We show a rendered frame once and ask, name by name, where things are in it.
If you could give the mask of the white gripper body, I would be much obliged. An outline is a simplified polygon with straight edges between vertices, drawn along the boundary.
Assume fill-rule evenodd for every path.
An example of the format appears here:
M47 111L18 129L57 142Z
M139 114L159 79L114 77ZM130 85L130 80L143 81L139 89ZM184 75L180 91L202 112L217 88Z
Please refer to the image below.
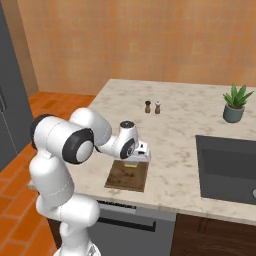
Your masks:
M128 164L138 164L139 162L149 162L151 160L151 152L147 150L135 150L133 154L124 160Z

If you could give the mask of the brown wooden cutting board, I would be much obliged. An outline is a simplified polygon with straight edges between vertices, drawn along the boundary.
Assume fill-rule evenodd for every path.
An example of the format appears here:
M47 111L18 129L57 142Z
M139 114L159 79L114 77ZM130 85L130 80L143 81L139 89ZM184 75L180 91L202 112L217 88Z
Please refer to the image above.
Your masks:
M105 188L143 192L148 162L139 162L136 167L126 167L123 161L115 160L105 182Z

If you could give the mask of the grey dishwasher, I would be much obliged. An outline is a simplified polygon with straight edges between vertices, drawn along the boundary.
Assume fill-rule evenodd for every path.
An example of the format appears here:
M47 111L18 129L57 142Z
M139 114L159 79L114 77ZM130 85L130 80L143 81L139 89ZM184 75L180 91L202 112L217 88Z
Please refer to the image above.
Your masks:
M152 225L156 231L100 223L89 228L102 256L170 256L176 214L127 204L99 201L100 217Z

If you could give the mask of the dark grey sink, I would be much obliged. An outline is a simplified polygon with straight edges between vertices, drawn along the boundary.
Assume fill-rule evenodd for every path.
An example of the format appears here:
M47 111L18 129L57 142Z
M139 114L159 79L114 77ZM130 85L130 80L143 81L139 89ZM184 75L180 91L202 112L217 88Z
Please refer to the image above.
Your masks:
M196 135L203 198L256 205L256 141Z

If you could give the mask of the dark wooden cupboard door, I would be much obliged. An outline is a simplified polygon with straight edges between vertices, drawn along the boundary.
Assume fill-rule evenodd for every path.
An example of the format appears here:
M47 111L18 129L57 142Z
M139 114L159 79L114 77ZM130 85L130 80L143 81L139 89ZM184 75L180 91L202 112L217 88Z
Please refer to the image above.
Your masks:
M178 214L170 256L256 256L256 226Z

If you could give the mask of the green plant in grey pot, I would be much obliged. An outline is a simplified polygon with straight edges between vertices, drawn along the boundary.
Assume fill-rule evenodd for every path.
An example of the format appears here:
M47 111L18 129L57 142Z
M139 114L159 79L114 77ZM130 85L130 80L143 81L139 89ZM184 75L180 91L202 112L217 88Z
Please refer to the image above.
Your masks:
M228 123L238 123L243 116L247 99L253 94L253 91L247 93L247 86L243 85L240 89L233 84L231 93L226 93L223 98L226 102L223 111L223 119Z

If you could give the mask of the dark grey fridge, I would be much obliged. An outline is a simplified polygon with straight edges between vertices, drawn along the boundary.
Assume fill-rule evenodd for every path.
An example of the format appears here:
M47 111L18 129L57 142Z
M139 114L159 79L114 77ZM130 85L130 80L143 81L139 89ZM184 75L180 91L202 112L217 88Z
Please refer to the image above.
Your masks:
M0 172L31 142L32 112L0 3Z

